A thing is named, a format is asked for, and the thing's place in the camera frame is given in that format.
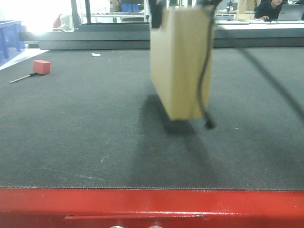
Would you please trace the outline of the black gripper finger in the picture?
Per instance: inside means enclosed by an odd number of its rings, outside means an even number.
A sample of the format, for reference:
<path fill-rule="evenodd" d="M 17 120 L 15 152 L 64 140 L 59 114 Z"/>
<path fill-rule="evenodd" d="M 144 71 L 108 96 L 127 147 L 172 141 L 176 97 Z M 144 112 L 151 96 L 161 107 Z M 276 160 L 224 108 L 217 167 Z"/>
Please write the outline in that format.
<path fill-rule="evenodd" d="M 148 0 L 151 14 L 151 27 L 159 28 L 162 24 L 163 2 L 162 0 Z"/>

